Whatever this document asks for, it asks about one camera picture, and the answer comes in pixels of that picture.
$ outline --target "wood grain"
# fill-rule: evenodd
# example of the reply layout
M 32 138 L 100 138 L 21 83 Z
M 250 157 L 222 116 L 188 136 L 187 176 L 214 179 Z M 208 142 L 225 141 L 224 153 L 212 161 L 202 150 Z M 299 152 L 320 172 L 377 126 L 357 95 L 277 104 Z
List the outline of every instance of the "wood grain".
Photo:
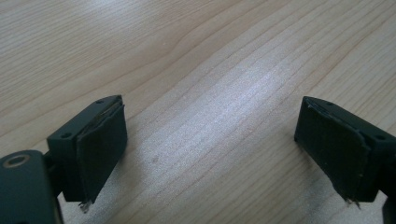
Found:
M 0 3 L 0 156 L 122 94 L 124 158 L 66 223 L 381 223 L 293 142 L 304 95 L 396 134 L 392 0 Z

